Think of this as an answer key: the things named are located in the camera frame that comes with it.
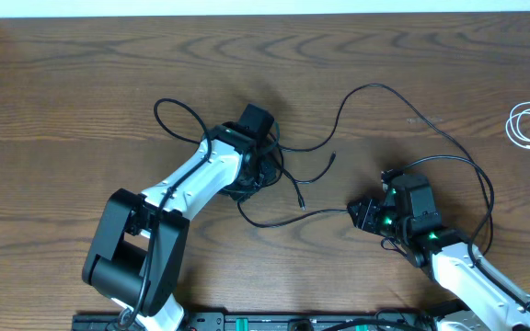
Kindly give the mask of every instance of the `wood grain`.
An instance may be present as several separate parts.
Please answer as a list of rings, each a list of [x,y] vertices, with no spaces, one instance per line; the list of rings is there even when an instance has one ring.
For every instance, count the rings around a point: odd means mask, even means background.
[[[193,153],[156,125],[160,97],[208,125],[260,104],[283,143],[305,147],[326,137],[350,90],[372,82],[401,92],[486,170],[496,188],[489,259],[530,292],[530,151],[503,127],[530,100],[530,14],[1,19],[0,329],[67,329],[75,313],[116,310],[80,279],[105,201],[154,185]],[[180,109],[161,110],[177,132],[200,134]],[[381,170],[459,154],[378,89],[353,96],[333,140],[287,155],[288,168],[311,177],[332,151],[328,174],[303,188],[310,211],[380,191]],[[473,229],[485,208],[471,169],[417,171],[445,220]],[[263,222],[299,214],[286,181],[245,209]],[[231,312],[425,308],[450,297],[378,242],[346,215],[258,230],[218,196],[191,225],[176,295]]]

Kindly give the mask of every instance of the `white robotic arm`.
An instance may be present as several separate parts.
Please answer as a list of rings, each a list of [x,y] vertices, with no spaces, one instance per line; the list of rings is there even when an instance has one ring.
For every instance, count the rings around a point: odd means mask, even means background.
[[[490,275],[507,289],[530,302],[530,295],[501,274],[473,246],[474,256]],[[461,299],[470,312],[461,311],[437,322],[437,329],[459,330],[512,330],[517,325],[530,327],[530,313],[474,268],[467,254],[467,244],[457,243],[443,247],[432,255],[432,272],[436,282]]]
[[[144,202],[158,208],[169,185],[179,180],[203,159],[208,152],[208,143],[208,140],[204,139],[196,153],[171,176],[145,189],[142,192],[146,196]],[[211,141],[211,143],[212,155],[208,162],[179,185],[177,191],[165,204],[165,211],[179,211],[184,218],[191,221],[216,193],[236,180],[241,167],[242,154],[234,146],[219,140]],[[150,233],[148,230],[142,230],[141,235],[148,238]],[[112,298],[112,300],[123,309],[132,309],[131,306],[117,298]],[[154,316],[139,314],[137,320],[147,331],[175,331],[183,316],[183,308],[171,294],[158,313]]]

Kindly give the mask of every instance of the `black bracket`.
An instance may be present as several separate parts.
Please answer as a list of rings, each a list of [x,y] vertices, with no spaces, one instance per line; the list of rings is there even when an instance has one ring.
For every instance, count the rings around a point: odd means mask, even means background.
[[[370,234],[392,238],[402,246],[401,253],[408,262],[433,279],[432,255],[442,247],[466,241],[465,236],[443,226],[424,175],[389,170],[382,173],[382,184],[386,191],[383,200],[362,197],[347,205],[353,225]]]
[[[155,315],[175,289],[190,221],[176,211],[162,211],[156,227],[150,285],[140,314]],[[83,266],[82,279],[99,293],[136,305],[142,287],[146,252],[124,234],[135,224],[149,224],[157,211],[144,204],[144,197],[119,189],[109,198]]]
[[[219,193],[236,202],[244,202],[276,178],[274,162],[258,149],[270,145],[269,131],[275,119],[265,109],[248,104],[238,122],[227,122],[212,129],[210,136],[235,146],[243,155],[242,166],[234,183]]]

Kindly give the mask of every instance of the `white wall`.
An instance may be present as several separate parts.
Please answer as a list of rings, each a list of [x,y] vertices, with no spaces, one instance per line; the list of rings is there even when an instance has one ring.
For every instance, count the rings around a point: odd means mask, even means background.
[[[0,17],[530,11],[530,0],[0,0]]]

